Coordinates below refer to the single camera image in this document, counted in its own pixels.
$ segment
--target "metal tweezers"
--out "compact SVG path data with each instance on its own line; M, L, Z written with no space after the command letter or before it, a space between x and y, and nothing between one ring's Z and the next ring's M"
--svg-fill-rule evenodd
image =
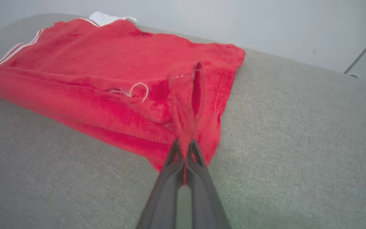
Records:
M179 141L176 139L136 229L174 229L176 227L177 190L183 184L183 168L184 159ZM192 228L230 229L196 140L189 145L186 158L186 183L192 190Z

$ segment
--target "white stripe trim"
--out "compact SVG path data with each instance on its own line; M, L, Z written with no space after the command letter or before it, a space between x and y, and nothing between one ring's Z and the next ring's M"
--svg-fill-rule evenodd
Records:
M98 25L98 23L97 23L97 22L94 22L94 21L93 21L93 20L91 20L91 19L88 19L88 18L85 18L85 17L81 17L81 18L79 18L79 19L82 19L82 20L88 21L88 22L90 22L91 24L93 24L94 26L101 27L101 26L99 26L99 25Z
M12 47L1 59L0 59L0 65L5 63L7 60L9 60L11 57L13 57L16 53L18 53L19 51L22 50L22 48L25 48L25 47L28 47L30 45L34 45L40 35L42 34L43 32L43 29L42 30L39 30L37 33L36 33L36 36L32 39L31 42L29 43L19 43L19 44L16 44L14 47Z

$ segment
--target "white thread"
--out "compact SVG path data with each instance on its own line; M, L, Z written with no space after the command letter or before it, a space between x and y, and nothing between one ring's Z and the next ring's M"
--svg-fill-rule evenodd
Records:
M148 94L149 94L149 88L146 84L144 83L136 83L134 84L131 89L129 90L129 93L126 92L125 90L122 90L120 88L117 88L117 89L110 89L108 92L109 93L119 93L119 94L124 94L125 96L128 96L128 97L132 97L132 90L134 89L134 87L138 86L138 85L144 85L146 87L146 95L145 97L142 99L142 102L144 102L146 100L146 98L148 97Z

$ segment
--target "red garment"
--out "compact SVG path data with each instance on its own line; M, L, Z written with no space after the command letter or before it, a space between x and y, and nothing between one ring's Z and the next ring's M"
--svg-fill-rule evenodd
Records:
M208 164L244 57L234 45L142 32L126 20L74 19L0 61L0 98L143 155L157 170L174 139L186 154L196 138Z

